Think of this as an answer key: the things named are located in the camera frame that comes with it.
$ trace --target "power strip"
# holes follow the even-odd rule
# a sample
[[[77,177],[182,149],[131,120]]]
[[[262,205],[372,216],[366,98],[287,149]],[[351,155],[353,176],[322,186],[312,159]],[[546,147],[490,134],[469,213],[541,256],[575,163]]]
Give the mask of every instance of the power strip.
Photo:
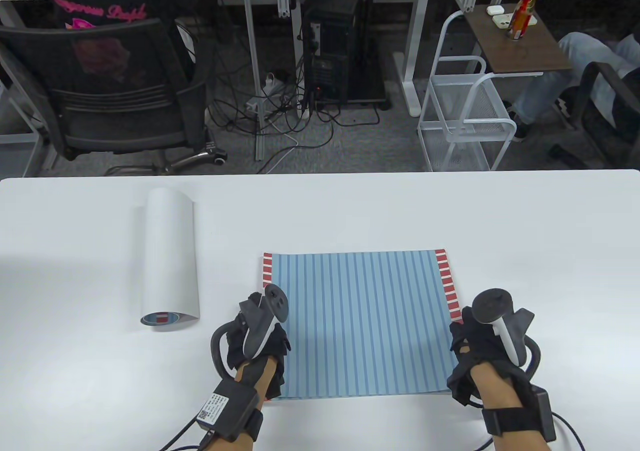
[[[249,101],[246,102],[247,111],[250,113],[257,114],[258,105],[261,102],[264,103],[265,101],[267,101],[267,98],[272,98],[274,96],[281,94],[285,90],[285,87],[286,87],[285,83],[283,83],[279,79],[276,79],[274,74],[272,73],[267,74],[266,83],[262,88],[263,97],[254,96],[251,99],[249,99]]]

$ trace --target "red and white border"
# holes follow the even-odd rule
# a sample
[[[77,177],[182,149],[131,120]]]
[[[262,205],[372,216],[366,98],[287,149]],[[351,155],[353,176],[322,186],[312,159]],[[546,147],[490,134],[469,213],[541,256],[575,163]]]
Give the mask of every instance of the red and white border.
[[[270,252],[265,252],[262,257],[262,289],[273,282],[273,258],[274,255]]]
[[[458,302],[456,287],[453,285],[453,278],[451,277],[451,268],[449,266],[449,260],[447,259],[447,252],[444,249],[436,249],[435,253],[436,260],[438,261],[440,277],[442,278],[442,285],[444,286],[446,305],[448,306],[449,314],[451,314],[451,321],[462,321],[462,310],[460,309],[460,303]]]

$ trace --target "label sticker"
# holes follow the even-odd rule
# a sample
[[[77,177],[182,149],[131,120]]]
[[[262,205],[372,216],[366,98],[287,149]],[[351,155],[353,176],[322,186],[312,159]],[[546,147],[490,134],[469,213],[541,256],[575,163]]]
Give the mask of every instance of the label sticker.
[[[211,397],[198,413],[198,421],[202,421],[209,426],[215,425],[228,402],[229,398],[226,396],[216,393],[211,394]]]

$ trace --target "wooden side table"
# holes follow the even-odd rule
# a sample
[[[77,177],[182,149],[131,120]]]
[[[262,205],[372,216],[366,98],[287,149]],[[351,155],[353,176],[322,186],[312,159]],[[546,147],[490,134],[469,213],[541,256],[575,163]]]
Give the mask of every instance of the wooden side table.
[[[511,13],[516,5],[503,4]],[[499,29],[487,14],[487,5],[476,5],[464,14],[475,39],[494,73],[526,73],[570,70],[571,63],[558,46],[542,19],[534,13],[537,24],[529,26],[522,39],[507,37],[506,29]]]

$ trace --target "wrist strap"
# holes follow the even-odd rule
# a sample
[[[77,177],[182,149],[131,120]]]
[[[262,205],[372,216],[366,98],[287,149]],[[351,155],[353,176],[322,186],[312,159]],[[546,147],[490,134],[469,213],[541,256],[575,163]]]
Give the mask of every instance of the wrist strap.
[[[483,409],[482,417],[487,433],[494,437],[501,437],[503,433],[541,430],[536,413],[524,407]]]

